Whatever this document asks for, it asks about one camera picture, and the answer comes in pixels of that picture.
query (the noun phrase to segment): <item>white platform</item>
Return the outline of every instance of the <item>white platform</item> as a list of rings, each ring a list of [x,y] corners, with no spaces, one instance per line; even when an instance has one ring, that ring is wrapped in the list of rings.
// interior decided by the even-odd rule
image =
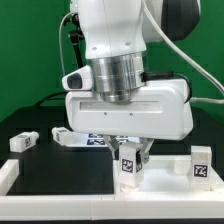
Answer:
[[[215,171],[212,191],[192,191],[188,176],[174,174],[175,158],[151,156],[139,192],[120,192],[114,162],[114,195],[2,196],[0,220],[224,218],[224,183]]]

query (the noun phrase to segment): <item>black cable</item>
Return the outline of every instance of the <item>black cable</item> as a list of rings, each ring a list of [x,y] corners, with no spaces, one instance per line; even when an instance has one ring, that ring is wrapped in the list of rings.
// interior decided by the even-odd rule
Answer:
[[[59,100],[59,98],[56,98],[56,99],[51,99],[53,97],[56,97],[56,96],[62,96],[62,95],[66,95],[67,92],[63,91],[63,92],[58,92],[58,93],[53,93],[53,94],[50,94],[46,97],[44,97],[42,100],[38,101],[37,103],[34,104],[34,106],[41,106],[42,103],[44,103],[45,101],[48,101],[48,100]]]
[[[78,44],[73,44],[73,49],[75,51],[75,56],[76,56],[76,61],[77,61],[78,68],[82,68],[83,67],[83,61],[82,61],[82,56],[81,56],[81,52],[80,52],[80,49],[79,49],[79,45]]]

